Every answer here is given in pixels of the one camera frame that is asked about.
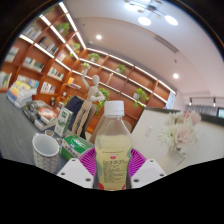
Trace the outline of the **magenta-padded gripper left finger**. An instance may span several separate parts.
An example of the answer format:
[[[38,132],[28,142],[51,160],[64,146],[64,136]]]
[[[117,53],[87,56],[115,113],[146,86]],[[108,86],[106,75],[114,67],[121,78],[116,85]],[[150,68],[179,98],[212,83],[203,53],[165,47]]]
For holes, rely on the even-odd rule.
[[[97,171],[95,149],[89,149],[79,158],[71,158],[58,176],[78,186],[92,189]]]

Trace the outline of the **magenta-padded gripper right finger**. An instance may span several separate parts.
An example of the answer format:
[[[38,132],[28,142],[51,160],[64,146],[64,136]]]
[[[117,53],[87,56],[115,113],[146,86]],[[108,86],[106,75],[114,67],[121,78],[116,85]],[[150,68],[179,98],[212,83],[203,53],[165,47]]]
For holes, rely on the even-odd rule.
[[[128,175],[132,189],[141,188],[166,176],[154,159],[146,159],[136,149],[131,150]]]

